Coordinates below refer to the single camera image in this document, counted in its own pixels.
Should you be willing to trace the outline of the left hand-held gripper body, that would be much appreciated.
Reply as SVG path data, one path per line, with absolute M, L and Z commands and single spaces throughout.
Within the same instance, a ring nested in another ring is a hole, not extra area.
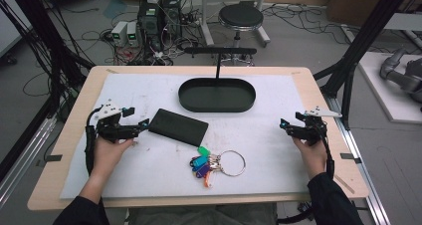
M 138 137 L 140 131 L 135 129 L 135 125 L 121 125 L 119 123 L 119 120 L 123 117 L 121 109 L 112 100 L 106 101 L 101 106 L 96 115 L 99 136 L 111 142 Z

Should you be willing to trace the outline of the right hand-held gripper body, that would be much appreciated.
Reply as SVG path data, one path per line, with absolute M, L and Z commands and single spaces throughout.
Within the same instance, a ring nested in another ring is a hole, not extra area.
M 316 106 L 314 109 L 306 110 L 303 114 L 307 116 L 303 127 L 293 126 L 292 137 L 307 140 L 310 144 L 315 144 L 326 137 L 326 123 L 322 119 L 324 116 L 342 117 L 340 112 L 333 112 Z

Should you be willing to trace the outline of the black wallet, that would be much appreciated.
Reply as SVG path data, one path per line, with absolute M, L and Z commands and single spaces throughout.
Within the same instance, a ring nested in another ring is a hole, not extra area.
M 198 147 L 207 128 L 207 122 L 159 109 L 149 124 L 148 130 Z

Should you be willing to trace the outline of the black oval tray with rack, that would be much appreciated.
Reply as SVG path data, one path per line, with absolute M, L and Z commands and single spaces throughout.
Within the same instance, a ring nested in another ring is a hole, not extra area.
M 254 55 L 254 48 L 198 48 L 188 47 L 184 52 L 216 54 L 218 62 L 214 78 L 193 78 L 184 82 L 178 90 L 180 104 L 195 113 L 242 113 L 249 110 L 256 99 L 255 88 L 247 81 L 236 78 L 221 78 L 221 58 L 224 54 Z

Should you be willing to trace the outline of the person's left hand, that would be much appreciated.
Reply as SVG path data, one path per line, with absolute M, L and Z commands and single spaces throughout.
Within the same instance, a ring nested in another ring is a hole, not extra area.
M 134 140 L 110 142 L 102 137 L 96 139 L 94 168 L 91 176 L 108 178 L 119 163 L 124 152 L 133 146 Z

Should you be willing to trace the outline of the person's right hand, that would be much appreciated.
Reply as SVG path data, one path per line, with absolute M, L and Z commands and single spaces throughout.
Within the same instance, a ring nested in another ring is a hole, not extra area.
M 303 142 L 294 137 L 293 143 L 301 153 L 309 179 L 313 179 L 317 175 L 325 172 L 327 155 L 321 140 L 313 145 L 309 145 L 307 141 Z

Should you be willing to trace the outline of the black tape strip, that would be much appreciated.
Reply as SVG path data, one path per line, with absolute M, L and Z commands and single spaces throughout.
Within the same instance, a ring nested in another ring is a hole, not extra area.
M 43 159 L 39 159 L 36 162 L 36 166 L 44 167 L 48 162 L 61 161 L 62 156 L 63 156 L 62 154 L 48 155 Z
M 352 153 L 341 153 L 340 157 L 341 159 L 353 160 L 356 164 L 359 164 L 362 162 L 360 157 L 355 157 Z

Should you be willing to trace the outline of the grey power supply unit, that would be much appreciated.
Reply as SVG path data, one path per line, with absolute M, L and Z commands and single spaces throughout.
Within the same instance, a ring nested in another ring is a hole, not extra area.
M 137 24 L 135 22 L 127 23 L 127 40 L 131 47 L 137 48 L 139 46 Z
M 111 30 L 114 43 L 118 47 L 123 47 L 127 42 L 127 23 L 125 21 L 118 22 Z

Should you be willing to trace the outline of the white floor board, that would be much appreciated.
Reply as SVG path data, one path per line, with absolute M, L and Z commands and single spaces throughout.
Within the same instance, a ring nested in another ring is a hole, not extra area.
M 412 100 L 398 85 L 379 76 L 381 64 L 388 57 L 388 53 L 367 52 L 359 68 L 390 121 L 422 124 L 422 104 Z

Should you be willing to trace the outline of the black computer tower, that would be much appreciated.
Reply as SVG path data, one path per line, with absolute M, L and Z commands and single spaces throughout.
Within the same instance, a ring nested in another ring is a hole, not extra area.
M 163 0 L 164 21 L 168 34 L 176 39 L 181 36 L 181 0 Z
M 162 50 L 162 10 L 159 5 L 141 0 L 137 21 L 144 47 L 150 51 L 160 52 Z

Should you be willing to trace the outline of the white desk leg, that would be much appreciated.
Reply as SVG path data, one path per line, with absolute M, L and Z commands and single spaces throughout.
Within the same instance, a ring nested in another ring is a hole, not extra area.
M 211 47 L 214 45 L 214 40 L 207 24 L 207 3 L 208 0 L 201 0 L 201 18 L 199 23 L 206 45 Z
M 256 8 L 261 11 L 263 9 L 263 4 L 264 4 L 264 0 L 256 0 Z M 264 27 L 261 26 L 258 29 L 258 34 L 261 37 L 262 41 L 263 41 L 263 47 L 266 47 L 270 42 L 271 39 L 268 36 L 267 32 L 265 31 Z

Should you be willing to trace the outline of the person's lap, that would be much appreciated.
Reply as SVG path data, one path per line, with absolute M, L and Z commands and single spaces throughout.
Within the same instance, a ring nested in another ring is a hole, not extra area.
M 277 225 L 276 203 L 145 207 L 128 210 L 128 225 Z

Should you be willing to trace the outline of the black round stool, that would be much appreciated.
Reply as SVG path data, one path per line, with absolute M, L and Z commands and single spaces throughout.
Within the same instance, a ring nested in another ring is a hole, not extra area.
M 264 22 L 264 15 L 255 6 L 238 3 L 223 7 L 218 15 L 219 23 L 235 31 L 233 46 L 240 47 L 240 33 L 257 31 Z

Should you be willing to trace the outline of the aluminium rail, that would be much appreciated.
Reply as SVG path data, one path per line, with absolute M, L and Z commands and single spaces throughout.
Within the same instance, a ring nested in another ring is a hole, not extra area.
M 13 162 L 10 170 L 0 182 L 0 210 L 6 205 L 16 186 L 50 137 L 56 124 L 57 118 L 55 116 L 52 118 L 44 118 L 43 121 L 29 133 L 29 136 L 21 141 L 23 150 L 19 153 L 19 156 Z
M 349 148 L 357 168 L 368 188 L 368 196 L 365 198 L 366 205 L 372 216 L 375 225 L 391 225 L 383 204 L 377 194 L 376 188 L 371 180 L 370 174 L 365 166 L 363 157 L 359 151 L 358 145 L 353 137 L 352 132 L 346 128 L 344 122 L 340 118 L 336 118 L 335 122 L 340 130 L 347 147 Z

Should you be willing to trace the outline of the black metal frame post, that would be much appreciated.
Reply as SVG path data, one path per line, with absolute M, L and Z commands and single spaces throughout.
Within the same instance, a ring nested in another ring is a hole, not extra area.
M 81 68 L 89 71 L 95 64 L 79 56 L 65 44 L 41 0 L 15 0 L 15 2 L 32 29 L 24 25 L 5 0 L 0 0 L 0 9 L 27 42 L 49 78 L 48 107 L 49 115 L 52 115 L 59 109 L 61 97 L 70 89 L 76 90 L 85 82 L 87 77 Z
M 350 130 L 349 109 L 355 69 L 403 1 L 380 0 L 339 61 L 314 74 L 316 81 L 329 76 L 327 82 L 320 87 L 321 93 L 329 99 L 335 99 L 339 89 L 343 88 L 341 122 L 347 130 Z

